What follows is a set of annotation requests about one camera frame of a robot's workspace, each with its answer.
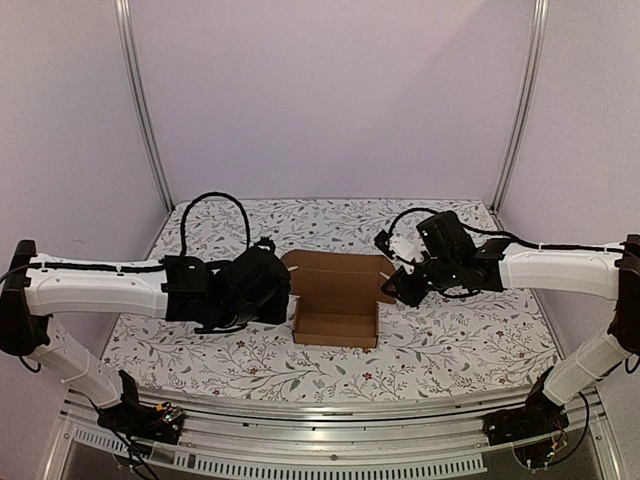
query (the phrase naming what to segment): open box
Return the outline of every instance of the open box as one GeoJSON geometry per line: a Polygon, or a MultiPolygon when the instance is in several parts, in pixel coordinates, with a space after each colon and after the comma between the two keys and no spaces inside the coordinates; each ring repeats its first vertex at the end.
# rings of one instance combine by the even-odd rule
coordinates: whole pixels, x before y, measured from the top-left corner
{"type": "Polygon", "coordinates": [[[377,302],[395,303],[380,291],[395,272],[387,258],[293,250],[282,261],[291,270],[291,293],[299,297],[293,321],[295,343],[377,346],[377,302]]]}

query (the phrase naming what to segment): box lid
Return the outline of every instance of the box lid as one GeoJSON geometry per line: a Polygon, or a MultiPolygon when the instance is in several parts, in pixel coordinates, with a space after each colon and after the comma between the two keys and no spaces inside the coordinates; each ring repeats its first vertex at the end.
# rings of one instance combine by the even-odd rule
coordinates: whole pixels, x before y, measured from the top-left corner
{"type": "Polygon", "coordinates": [[[293,250],[282,257],[282,262],[291,270],[293,295],[395,303],[394,298],[380,291],[395,272],[393,264],[382,255],[293,250]]]}

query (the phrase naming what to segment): vent grille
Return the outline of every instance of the vent grille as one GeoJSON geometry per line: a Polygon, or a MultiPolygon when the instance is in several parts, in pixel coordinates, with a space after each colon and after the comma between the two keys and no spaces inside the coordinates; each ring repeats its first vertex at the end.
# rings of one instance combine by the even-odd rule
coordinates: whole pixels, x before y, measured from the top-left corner
{"type": "MultiPolygon", "coordinates": [[[[124,454],[126,451],[122,442],[113,435],[84,426],[76,426],[74,440],[115,454],[124,454]]],[[[436,480],[487,471],[480,454],[400,466],[288,467],[222,460],[209,455],[180,451],[176,452],[173,464],[159,465],[234,480],[436,480]]]]}

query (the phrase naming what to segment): floral tablecloth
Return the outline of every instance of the floral tablecloth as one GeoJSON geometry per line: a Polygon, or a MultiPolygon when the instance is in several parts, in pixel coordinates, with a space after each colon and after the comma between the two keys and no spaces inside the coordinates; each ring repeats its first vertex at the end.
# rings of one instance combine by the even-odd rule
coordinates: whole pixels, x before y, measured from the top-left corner
{"type": "MultiPolygon", "coordinates": [[[[454,210],[463,222],[495,228],[471,201],[254,200],[243,204],[252,237],[270,236],[282,255],[295,248],[377,254],[373,238],[412,206],[454,210]]],[[[152,258],[177,254],[177,207],[152,258]]],[[[415,224],[398,232],[416,240],[415,224]]],[[[230,202],[196,206],[187,222],[190,255],[232,259],[244,248],[241,217],[230,202]]],[[[296,402],[419,399],[532,383],[557,352],[528,291],[482,293],[466,300],[429,295],[415,309],[382,305],[379,346],[351,349],[295,345],[291,318],[280,326],[251,324],[229,335],[196,335],[198,324],[121,315],[105,362],[142,385],[186,393],[296,402]]]]}

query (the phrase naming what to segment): brown box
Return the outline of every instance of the brown box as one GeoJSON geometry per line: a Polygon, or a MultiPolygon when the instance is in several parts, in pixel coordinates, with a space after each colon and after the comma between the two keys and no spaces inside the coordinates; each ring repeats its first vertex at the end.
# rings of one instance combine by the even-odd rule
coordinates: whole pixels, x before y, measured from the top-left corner
{"type": "Polygon", "coordinates": [[[394,304],[380,287],[393,275],[382,255],[293,250],[282,257],[291,269],[297,295],[293,341],[307,345],[374,348],[378,344],[378,304],[394,304]]]}

